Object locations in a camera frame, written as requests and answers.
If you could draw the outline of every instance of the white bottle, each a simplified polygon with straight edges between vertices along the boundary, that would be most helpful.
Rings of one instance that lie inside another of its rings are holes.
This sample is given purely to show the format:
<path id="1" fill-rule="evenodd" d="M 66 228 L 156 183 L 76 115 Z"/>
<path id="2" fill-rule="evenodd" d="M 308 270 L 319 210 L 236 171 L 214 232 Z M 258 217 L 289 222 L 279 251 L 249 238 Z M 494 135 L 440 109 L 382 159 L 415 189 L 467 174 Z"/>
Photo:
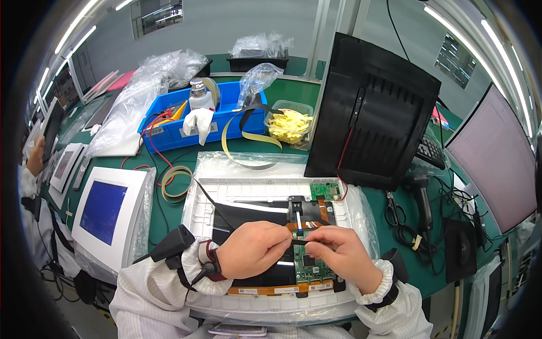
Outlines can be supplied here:
<path id="1" fill-rule="evenodd" d="M 192 89 L 190 90 L 190 110 L 197 108 L 207 108 L 210 111 L 215 111 L 215 103 L 212 100 L 211 92 L 207 91 L 207 87 L 203 84 L 201 78 L 193 78 L 190 80 Z"/>

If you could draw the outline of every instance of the microchip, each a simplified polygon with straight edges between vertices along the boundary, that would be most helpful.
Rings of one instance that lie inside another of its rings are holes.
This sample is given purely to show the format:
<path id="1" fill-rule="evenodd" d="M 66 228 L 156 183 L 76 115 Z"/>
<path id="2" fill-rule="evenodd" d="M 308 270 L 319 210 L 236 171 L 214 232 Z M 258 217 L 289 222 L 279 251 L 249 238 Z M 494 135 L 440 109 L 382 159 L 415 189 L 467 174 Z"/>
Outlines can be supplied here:
<path id="1" fill-rule="evenodd" d="M 314 260 L 314 258 L 311 258 L 311 256 L 308 254 L 303 255 L 303 267 L 310 267 L 315 265 L 316 261 Z"/>

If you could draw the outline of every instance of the blue screen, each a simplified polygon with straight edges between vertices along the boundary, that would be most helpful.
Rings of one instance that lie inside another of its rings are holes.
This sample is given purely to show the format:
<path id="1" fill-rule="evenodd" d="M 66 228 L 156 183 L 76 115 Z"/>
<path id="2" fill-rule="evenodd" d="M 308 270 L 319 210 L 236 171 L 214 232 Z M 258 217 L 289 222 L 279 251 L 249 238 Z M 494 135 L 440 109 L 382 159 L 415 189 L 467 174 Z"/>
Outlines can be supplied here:
<path id="1" fill-rule="evenodd" d="M 88 193 L 81 217 L 81 227 L 111 245 L 120 207 L 128 188 L 95 181 Z"/>

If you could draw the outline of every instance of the blue plastic bin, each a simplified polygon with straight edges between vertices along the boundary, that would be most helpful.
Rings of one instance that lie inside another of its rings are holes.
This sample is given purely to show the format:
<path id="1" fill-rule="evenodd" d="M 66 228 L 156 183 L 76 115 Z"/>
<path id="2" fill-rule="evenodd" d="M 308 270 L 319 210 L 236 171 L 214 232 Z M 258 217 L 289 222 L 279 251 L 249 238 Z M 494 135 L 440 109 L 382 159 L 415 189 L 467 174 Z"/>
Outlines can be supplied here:
<path id="1" fill-rule="evenodd" d="M 222 138 L 222 131 L 224 129 L 224 126 L 226 123 L 238 112 L 233 112 L 237 106 L 237 100 L 239 98 L 239 93 L 241 90 L 239 89 L 239 81 L 232 81 L 232 82 L 223 82 L 218 84 L 218 87 L 221 91 L 221 102 L 218 105 L 218 108 L 213 115 L 212 122 L 211 122 L 211 132 L 207 136 L 206 142 L 212 142 L 212 141 L 218 141 Z M 266 96 L 264 95 L 263 91 L 260 92 L 261 100 L 263 104 L 267 104 Z M 150 125 L 150 123 L 154 120 L 153 118 L 149 119 L 146 124 L 145 121 L 147 118 L 154 114 L 154 113 L 160 113 L 161 111 L 166 110 L 167 108 L 171 108 L 172 105 L 178 104 L 184 100 L 188 100 L 190 96 L 190 89 L 182 89 L 180 91 L 175 91 L 167 94 L 162 94 L 158 96 L 154 102 L 152 103 L 151 107 L 147 111 L 147 114 L 145 115 L 145 119 L 141 122 L 139 125 L 138 133 L 142 133 L 144 128 Z M 195 127 L 195 131 L 193 130 L 193 133 L 191 133 L 190 136 L 184 136 L 183 133 L 181 133 L 183 129 L 183 123 L 184 123 L 184 117 L 186 117 L 190 113 L 190 104 L 186 103 L 186 107 L 184 109 L 182 118 L 177 121 L 168 122 L 165 124 L 161 124 L 157 127 L 152 128 L 152 143 L 154 144 L 154 147 L 151 145 L 151 142 L 149 140 L 149 131 L 146 131 L 143 134 L 143 140 L 145 142 L 145 145 L 149 149 L 150 153 L 156 153 L 156 148 L 158 151 L 166 151 L 166 150 L 172 150 L 175 148 L 190 146 L 190 145 L 196 145 L 199 143 L 199 135 L 197 134 L 197 124 Z M 239 121 L 241 120 L 241 117 L 243 116 L 243 113 L 240 113 L 233 121 L 230 123 L 228 127 L 228 133 L 226 134 L 228 139 L 232 138 L 241 138 L 241 131 L 239 130 Z M 263 120 L 265 118 L 265 111 L 263 109 L 255 109 L 250 118 L 248 119 L 247 123 L 244 126 L 243 131 L 249 132 L 253 134 L 264 134 L 264 125 Z"/>

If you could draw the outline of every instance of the green workbench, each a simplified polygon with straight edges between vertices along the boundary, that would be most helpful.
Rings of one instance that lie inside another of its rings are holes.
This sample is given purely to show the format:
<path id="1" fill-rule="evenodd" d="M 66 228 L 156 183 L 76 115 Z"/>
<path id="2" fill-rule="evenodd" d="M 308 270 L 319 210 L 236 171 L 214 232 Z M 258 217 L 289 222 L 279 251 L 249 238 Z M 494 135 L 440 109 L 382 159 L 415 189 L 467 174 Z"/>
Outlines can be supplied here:
<path id="1" fill-rule="evenodd" d="M 225 82 L 225 81 L 234 81 L 238 80 L 239 77 L 220 77 L 216 78 L 217 82 Z M 320 85 L 318 84 L 312 84 L 307 82 L 301 82 L 301 81 L 294 81 L 294 80 L 285 80 L 285 79 L 277 79 L 275 82 L 270 86 L 270 88 L 266 89 L 265 95 L 267 97 L 269 105 L 273 105 L 275 101 L 279 99 L 284 100 L 291 100 L 296 101 L 299 103 L 311 105 L 314 107 L 316 105 L 316 100 L 318 97 Z M 76 116 L 82 112 L 84 107 L 79 107 L 78 111 L 76 111 L 76 114 L 72 118 L 70 118 L 63 126 L 60 135 L 65 133 L 67 129 L 69 128 L 70 124 L 75 120 Z M 457 116 L 453 115 L 448 110 L 440 107 L 441 113 L 445 116 L 445 118 L 450 123 L 450 126 L 452 128 L 457 128 L 459 123 L 461 123 L 461 119 Z M 433 130 L 433 133 L 436 135 L 437 139 L 440 139 L 440 129 L 435 126 L 434 124 L 430 123 L 430 128 Z M 72 143 L 89 143 L 91 141 L 91 137 L 89 135 L 89 132 L 79 132 L 75 135 L 75 137 L 72 139 Z M 444 131 L 443 138 L 446 140 L 451 136 L 451 131 Z M 276 153 L 279 152 L 279 149 L 275 145 L 271 145 L 268 143 L 262 143 L 262 142 L 256 142 L 252 140 L 247 140 L 244 138 L 239 139 L 231 139 L 228 140 L 228 148 L 232 152 L 271 152 Z M 170 150 L 163 152 L 163 155 L 170 161 L 173 162 L 173 160 L 180 156 L 176 161 L 174 161 L 173 165 L 186 165 L 190 167 L 191 169 L 194 169 L 196 165 L 196 159 L 197 159 L 197 153 L 200 151 L 222 151 L 222 146 L 220 142 L 210 142 L 206 143 L 205 146 L 195 145 L 195 146 L 189 146 L 184 147 L 180 149 Z M 288 146 L 285 146 L 283 148 L 284 153 L 300 153 L 300 154 L 307 154 L 307 152 L 296 150 L 293 148 L 290 148 Z M 158 165 L 158 174 L 160 174 L 162 171 L 167 169 L 167 164 L 164 160 L 162 160 L 158 155 L 154 156 L 154 159 L 156 161 L 156 164 Z M 67 198 L 70 199 L 70 206 L 69 210 L 72 213 L 75 213 L 77 209 L 77 205 L 79 203 L 79 199 L 82 193 L 82 188 L 85 186 L 85 183 L 88 179 L 89 174 L 92 171 L 92 167 L 98 166 L 98 167 L 109 167 L 109 168 L 120 168 L 120 165 L 122 161 L 124 160 L 124 157 L 103 157 L 103 158 L 94 158 L 91 160 L 89 167 L 87 168 L 85 172 L 85 176 L 83 178 L 83 181 L 81 182 L 81 189 L 78 191 L 74 191 L 71 187 L 67 194 Z M 128 159 L 125 163 L 124 168 L 126 169 L 133 169 L 139 165 L 148 164 L 150 166 L 153 166 L 153 162 L 150 158 L 150 154 L 147 151 L 146 147 L 142 145 L 142 151 L 139 155 L 131 157 Z M 444 172 L 445 175 L 441 177 L 447 184 L 450 183 L 450 177 L 446 172 Z M 189 178 L 185 176 L 177 176 L 175 180 L 167 187 L 168 192 L 170 193 L 179 193 L 183 191 L 186 186 L 189 184 Z M 431 178 L 430 180 L 430 186 L 428 187 L 428 195 L 429 199 L 432 200 L 431 203 L 431 209 L 433 211 L 433 219 L 434 219 L 434 230 L 432 232 L 432 239 L 433 242 L 436 241 L 438 236 L 440 235 L 441 230 L 441 218 L 440 215 L 438 215 L 439 211 L 439 199 L 440 196 L 438 190 L 440 189 L 441 185 L 439 182 Z M 373 214 L 375 216 L 376 226 L 377 226 L 377 233 L 378 233 L 378 240 L 380 243 L 380 253 L 383 254 L 387 252 L 391 248 L 399 248 L 404 261 L 406 263 L 409 275 L 410 275 L 410 281 L 412 285 L 418 287 L 421 291 L 422 297 L 430 296 L 431 294 L 439 291 L 440 289 L 447 286 L 446 283 L 446 273 L 443 271 L 439 276 L 434 276 L 431 268 L 429 266 L 422 266 L 420 264 L 419 258 L 417 256 L 417 253 L 412 251 L 409 248 L 406 248 L 402 245 L 400 245 L 392 234 L 392 228 L 386 223 L 384 219 L 384 209 L 387 205 L 387 200 L 385 196 L 385 192 L 381 190 L 376 189 L 370 189 L 370 188 L 364 188 L 363 192 L 365 192 L 365 195 L 367 196 L 367 199 L 369 201 L 369 204 L 371 205 Z M 50 196 L 48 195 L 48 188 L 42 187 L 42 195 L 51 201 Z M 396 192 L 394 192 L 394 197 L 396 201 L 404 208 L 406 215 L 407 215 L 407 225 L 411 226 L 414 229 L 417 229 L 417 223 L 418 223 L 418 209 L 416 206 L 416 202 L 413 198 L 412 193 L 405 191 L 403 188 L 399 188 Z M 160 214 L 158 205 L 157 205 L 157 199 L 160 199 L 160 205 L 162 206 L 162 209 L 164 211 L 165 217 L 167 219 L 167 224 L 169 225 L 169 229 L 173 229 L 177 227 L 180 223 L 180 218 L 183 212 L 184 204 L 178 204 L 178 205 L 171 205 L 163 200 L 162 195 L 159 193 L 159 191 L 155 190 L 154 200 L 153 200 L 153 208 L 152 208 L 152 215 L 151 215 L 151 227 L 150 227 L 150 233 L 149 233 L 149 240 L 158 243 L 161 241 L 161 239 L 167 234 L 167 228 L 166 224 L 163 220 L 162 215 Z M 64 205 L 62 209 L 57 210 L 60 217 L 63 219 L 63 221 L 66 221 L 66 202 L 67 199 L 64 201 Z M 477 201 L 478 205 L 480 206 L 480 209 L 482 212 L 484 212 L 483 203 L 481 201 Z M 451 206 L 445 206 L 445 209 L 443 210 L 443 215 L 448 216 L 451 213 Z M 73 218 L 69 218 L 68 220 L 68 227 L 71 229 L 72 227 Z M 486 228 L 487 233 L 491 238 L 494 238 L 497 236 L 496 226 L 492 223 L 490 218 L 486 218 Z M 481 249 L 478 250 L 478 266 L 481 267 L 482 264 L 485 264 L 488 260 L 491 252 L 495 250 L 495 248 L 504 240 L 504 237 L 499 238 L 498 240 L 494 241 L 494 244 L 491 249 L 487 250 L 487 253 L 483 252 Z M 441 241 L 438 245 L 439 248 L 444 247 L 444 241 Z M 438 254 L 435 257 L 435 268 L 438 270 L 444 263 L 444 255 L 443 253 Z"/>

